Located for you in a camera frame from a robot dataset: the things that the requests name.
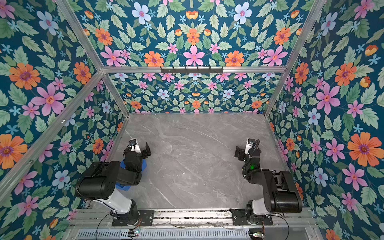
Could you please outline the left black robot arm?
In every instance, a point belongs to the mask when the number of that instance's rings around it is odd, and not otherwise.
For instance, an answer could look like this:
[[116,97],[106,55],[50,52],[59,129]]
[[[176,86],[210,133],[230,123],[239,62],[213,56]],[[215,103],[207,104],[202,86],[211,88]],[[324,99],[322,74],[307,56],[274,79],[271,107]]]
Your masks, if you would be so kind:
[[153,211],[139,211],[134,200],[120,192],[120,187],[139,185],[144,160],[151,156],[148,144],[140,149],[137,140],[131,139],[123,153],[123,161],[93,163],[77,181],[77,195],[100,203],[110,209],[112,226],[149,226]]

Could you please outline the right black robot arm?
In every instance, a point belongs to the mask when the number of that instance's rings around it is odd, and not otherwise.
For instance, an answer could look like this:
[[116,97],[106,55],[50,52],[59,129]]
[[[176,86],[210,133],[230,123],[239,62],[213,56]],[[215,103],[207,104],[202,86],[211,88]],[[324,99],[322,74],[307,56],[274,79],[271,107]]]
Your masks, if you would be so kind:
[[250,225],[270,224],[272,214],[298,214],[303,210],[302,197],[290,172],[261,168],[261,153],[257,144],[248,144],[244,149],[237,146],[234,154],[235,158],[244,162],[243,178],[262,187],[261,199],[250,200],[245,210],[233,215],[235,221],[244,219]]

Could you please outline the black wall hook rail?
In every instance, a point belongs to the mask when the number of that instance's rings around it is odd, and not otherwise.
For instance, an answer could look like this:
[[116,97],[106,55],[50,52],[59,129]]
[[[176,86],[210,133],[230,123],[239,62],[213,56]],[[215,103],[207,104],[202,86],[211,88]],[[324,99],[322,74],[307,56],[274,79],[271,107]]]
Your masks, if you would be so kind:
[[160,67],[162,74],[221,74],[223,67]]

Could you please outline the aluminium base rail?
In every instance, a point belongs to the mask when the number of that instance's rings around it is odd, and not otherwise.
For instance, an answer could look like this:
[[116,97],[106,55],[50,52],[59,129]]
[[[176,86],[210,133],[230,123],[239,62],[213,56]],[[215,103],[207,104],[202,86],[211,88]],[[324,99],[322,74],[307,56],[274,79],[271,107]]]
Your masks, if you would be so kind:
[[[230,209],[154,209],[153,228],[246,228],[262,226],[234,226]],[[106,209],[79,210],[75,218],[70,220],[70,227],[113,227],[113,217],[109,216]],[[293,227],[307,228],[317,227],[317,221],[308,208],[304,208],[299,214],[272,214],[272,226],[263,227]]]

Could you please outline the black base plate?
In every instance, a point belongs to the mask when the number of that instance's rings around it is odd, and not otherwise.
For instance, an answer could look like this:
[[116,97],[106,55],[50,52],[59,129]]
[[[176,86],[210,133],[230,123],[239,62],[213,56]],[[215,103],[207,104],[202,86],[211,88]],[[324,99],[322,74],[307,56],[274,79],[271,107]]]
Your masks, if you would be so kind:
[[136,226],[151,226],[154,220],[153,210],[133,210],[131,209],[126,214],[117,214],[111,212],[113,217],[113,227],[136,227]]
[[270,215],[254,215],[245,209],[230,209],[234,226],[272,226]]

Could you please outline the blue plastic bin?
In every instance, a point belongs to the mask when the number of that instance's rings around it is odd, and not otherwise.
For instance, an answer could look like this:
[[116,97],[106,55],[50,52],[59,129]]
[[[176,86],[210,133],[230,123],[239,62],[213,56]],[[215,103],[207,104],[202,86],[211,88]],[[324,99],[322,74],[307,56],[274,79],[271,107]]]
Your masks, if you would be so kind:
[[143,160],[142,171],[140,173],[128,171],[125,167],[125,163],[121,161],[116,188],[122,191],[128,191],[132,186],[137,186],[140,183],[147,163],[146,160]]

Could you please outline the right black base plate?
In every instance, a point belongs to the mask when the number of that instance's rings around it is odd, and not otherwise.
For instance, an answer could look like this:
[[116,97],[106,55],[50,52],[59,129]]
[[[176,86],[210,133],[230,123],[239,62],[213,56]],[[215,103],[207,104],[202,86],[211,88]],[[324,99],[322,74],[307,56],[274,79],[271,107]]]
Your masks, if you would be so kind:
[[272,226],[270,215],[254,215],[245,209],[230,209],[234,226]]

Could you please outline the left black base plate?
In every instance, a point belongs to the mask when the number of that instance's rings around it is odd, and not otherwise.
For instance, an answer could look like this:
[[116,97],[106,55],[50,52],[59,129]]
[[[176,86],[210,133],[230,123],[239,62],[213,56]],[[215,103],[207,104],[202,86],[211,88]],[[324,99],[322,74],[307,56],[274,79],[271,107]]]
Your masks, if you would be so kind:
[[154,220],[153,210],[133,210],[131,209],[126,214],[117,214],[111,212],[113,217],[113,227],[136,227],[136,226],[151,226]]

